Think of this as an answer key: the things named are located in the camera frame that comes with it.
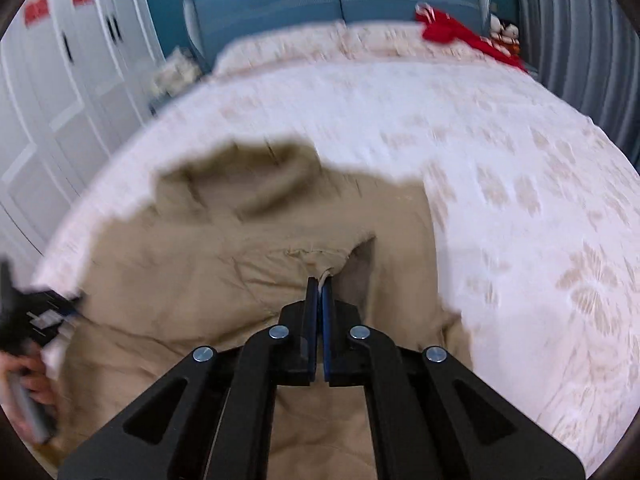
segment red cloth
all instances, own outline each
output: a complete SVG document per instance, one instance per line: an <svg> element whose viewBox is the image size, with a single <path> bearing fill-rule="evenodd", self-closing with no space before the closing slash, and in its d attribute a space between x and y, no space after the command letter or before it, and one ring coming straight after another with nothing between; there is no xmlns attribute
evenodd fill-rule
<svg viewBox="0 0 640 480"><path fill-rule="evenodd" d="M507 56L500 52L491 44L491 40L478 36L446 12L425 4L418 4L415 7L415 19L424 23L422 38L427 41L451 43L453 40L462 40L472 48L493 57L495 60L526 72L518 56Z"/></svg>

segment door handle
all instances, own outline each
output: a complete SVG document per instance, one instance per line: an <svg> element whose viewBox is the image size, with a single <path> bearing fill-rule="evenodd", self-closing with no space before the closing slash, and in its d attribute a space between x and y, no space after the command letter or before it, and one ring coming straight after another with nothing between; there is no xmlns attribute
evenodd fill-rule
<svg viewBox="0 0 640 480"><path fill-rule="evenodd" d="M113 20L113 25L116 28L116 34L118 35L120 42L122 42L122 34L120 33L120 25L118 25L118 19L116 18L116 15L112 14L111 19Z"/></svg>
<svg viewBox="0 0 640 480"><path fill-rule="evenodd" d="M71 55L71 49L69 48L69 40L66 38L66 34L62 33L62 42L65 44L66 56L69 59L69 63L74 64L74 57Z"/></svg>
<svg viewBox="0 0 640 480"><path fill-rule="evenodd" d="M107 22L107 28L109 29L109 34L111 36L111 41L113 41L113 44L118 44L117 41L116 41L116 35L113 33L113 27L111 27L111 20L109 19L108 16L105 16L104 19Z"/></svg>

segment beige hoodie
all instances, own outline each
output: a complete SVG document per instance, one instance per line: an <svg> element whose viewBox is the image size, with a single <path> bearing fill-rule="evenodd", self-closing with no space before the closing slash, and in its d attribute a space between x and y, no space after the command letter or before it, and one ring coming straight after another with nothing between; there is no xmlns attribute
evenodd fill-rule
<svg viewBox="0 0 640 480"><path fill-rule="evenodd" d="M438 301L421 183L328 170L298 144L233 145L163 176L153 206L96 241L57 445L74 449L194 347L243 344L327 275L396 344L443 345L470 365ZM279 388L269 477L376 478L362 389Z"/></svg>

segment wardrobe door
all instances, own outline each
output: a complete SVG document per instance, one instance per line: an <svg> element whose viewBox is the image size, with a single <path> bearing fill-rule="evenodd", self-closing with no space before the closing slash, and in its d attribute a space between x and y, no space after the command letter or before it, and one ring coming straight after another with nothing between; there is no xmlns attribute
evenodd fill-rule
<svg viewBox="0 0 640 480"><path fill-rule="evenodd" d="M0 216L8 214L17 226L10 238L24 235L43 252L77 195L46 145L29 131L22 110L32 110L17 107L6 76L14 60L5 56L4 39L0 64ZM0 238L7 236L4 224ZM7 243L0 240L0 250Z"/></svg>
<svg viewBox="0 0 640 480"><path fill-rule="evenodd" d="M105 124L74 76L78 51L56 0L27 0L3 38L5 76L27 130L77 192L106 162Z"/></svg>
<svg viewBox="0 0 640 480"><path fill-rule="evenodd" d="M40 253L29 243L20 229L0 207L0 257L11 262L14 282L20 288L28 288L31 277L40 261Z"/></svg>
<svg viewBox="0 0 640 480"><path fill-rule="evenodd" d="M145 114L148 111L148 90L153 73L162 61L158 38L151 24L146 0L110 0L112 22L118 38L118 48L127 66L130 84L138 86Z"/></svg>
<svg viewBox="0 0 640 480"><path fill-rule="evenodd" d="M114 153L142 126L140 91L118 49L110 0L56 0L80 78L105 124L103 141Z"/></svg>

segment bed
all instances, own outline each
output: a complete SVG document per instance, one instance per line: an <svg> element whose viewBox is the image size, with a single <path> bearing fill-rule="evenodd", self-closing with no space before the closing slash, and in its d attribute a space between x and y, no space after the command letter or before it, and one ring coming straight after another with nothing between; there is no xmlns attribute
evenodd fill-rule
<svg viewBox="0 0 640 480"><path fill-rule="evenodd" d="M159 171L230 138L308 139L328 165L424 181L474 371L591 474L640 405L640 176L524 72L390 19L226 38L95 179L35 281L76 291L93 236L151 200Z"/></svg>

